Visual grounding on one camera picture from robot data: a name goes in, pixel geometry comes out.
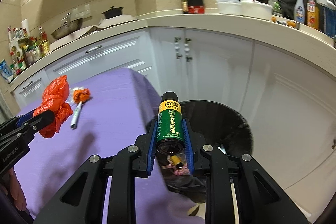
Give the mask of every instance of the spray bottle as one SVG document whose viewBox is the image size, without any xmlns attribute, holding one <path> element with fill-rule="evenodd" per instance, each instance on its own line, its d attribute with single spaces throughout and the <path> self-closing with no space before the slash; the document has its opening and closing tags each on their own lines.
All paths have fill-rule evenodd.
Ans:
<svg viewBox="0 0 336 224">
<path fill-rule="evenodd" d="M 303 0 L 296 0 L 294 7 L 294 20 L 302 24 L 305 23 L 305 7 L 303 6 Z"/>
<path fill-rule="evenodd" d="M 316 28 L 315 0 L 308 0 L 307 2 L 307 25 Z"/>
</svg>

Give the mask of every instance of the drawer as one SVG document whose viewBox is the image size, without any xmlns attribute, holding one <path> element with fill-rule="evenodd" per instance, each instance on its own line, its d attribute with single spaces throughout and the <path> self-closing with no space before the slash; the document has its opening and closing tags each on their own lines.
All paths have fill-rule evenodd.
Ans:
<svg viewBox="0 0 336 224">
<path fill-rule="evenodd" d="M 50 80 L 67 75 L 75 84 L 110 69 L 131 68 L 147 76 L 157 85 L 153 68 L 153 50 L 145 30 L 111 37 L 79 49 L 50 64 L 46 73 Z"/>
<path fill-rule="evenodd" d="M 41 70 L 29 77 L 12 92 L 19 107 L 22 109 L 32 102 L 41 100 L 44 89 L 49 83 L 45 70 Z"/>
</svg>

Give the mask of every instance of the metal screw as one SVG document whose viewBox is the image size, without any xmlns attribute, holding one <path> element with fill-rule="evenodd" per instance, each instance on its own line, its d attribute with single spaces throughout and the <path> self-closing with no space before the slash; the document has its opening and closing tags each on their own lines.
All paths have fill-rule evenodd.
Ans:
<svg viewBox="0 0 336 224">
<path fill-rule="evenodd" d="M 204 151 L 210 152 L 213 150 L 213 147 L 212 145 L 206 144 L 206 145 L 203 145 L 203 149 Z"/>
<path fill-rule="evenodd" d="M 130 151 L 130 152 L 136 152 L 136 151 L 138 151 L 138 147 L 136 145 L 130 145 L 127 148 L 127 150 Z"/>
<path fill-rule="evenodd" d="M 252 159 L 252 157 L 249 154 L 244 154 L 244 155 L 242 155 L 242 159 L 244 161 L 250 161 Z"/>
<path fill-rule="evenodd" d="M 99 161 L 99 156 L 98 155 L 93 155 L 90 157 L 90 162 L 95 163 Z"/>
</svg>

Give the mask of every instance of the blue gripper pad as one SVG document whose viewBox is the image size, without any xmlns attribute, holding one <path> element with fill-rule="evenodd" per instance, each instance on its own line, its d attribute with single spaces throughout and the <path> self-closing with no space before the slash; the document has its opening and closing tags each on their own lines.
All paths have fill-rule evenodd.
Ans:
<svg viewBox="0 0 336 224">
<path fill-rule="evenodd" d="M 152 134 L 152 138 L 151 138 L 151 143 L 149 146 L 149 150 L 148 150 L 148 155 L 147 155 L 147 175 L 151 175 L 152 171 L 153 171 L 153 167 L 154 167 L 154 158 L 155 158 L 155 146 L 156 146 L 156 130 L 158 128 L 158 122 L 155 122 L 154 125 L 154 130 L 153 130 L 153 134 Z"/>
<path fill-rule="evenodd" d="M 183 135 L 184 135 L 184 153 L 185 153 L 185 158 L 187 160 L 187 166 L 190 171 L 190 174 L 192 175 L 194 173 L 194 152 L 191 147 L 191 142 L 190 142 L 190 137 L 189 137 L 189 132 L 188 132 L 188 127 L 187 123 L 185 122 L 185 119 L 182 120 L 182 130 L 183 130 Z"/>
<path fill-rule="evenodd" d="M 22 115 L 22 116 L 19 118 L 19 120 L 16 122 L 16 126 L 17 126 L 17 128 L 21 127 L 22 124 L 23 124 L 25 121 L 31 119 L 31 118 L 33 117 L 34 111 L 35 111 L 35 109 L 32 110 L 31 112 L 26 113 L 25 115 Z"/>
</svg>

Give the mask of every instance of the person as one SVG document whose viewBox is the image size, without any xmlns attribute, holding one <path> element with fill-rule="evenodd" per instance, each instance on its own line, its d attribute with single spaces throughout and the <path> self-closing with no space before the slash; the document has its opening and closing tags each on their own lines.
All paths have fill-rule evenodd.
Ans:
<svg viewBox="0 0 336 224">
<path fill-rule="evenodd" d="M 27 209 L 27 201 L 21 188 L 20 182 L 16 177 L 14 167 L 9 169 L 7 174 L 9 175 L 9 180 L 7 179 L 7 185 L 1 184 L 1 188 L 7 196 L 11 195 L 11 197 L 13 198 L 14 206 L 19 211 L 25 211 Z"/>
</svg>

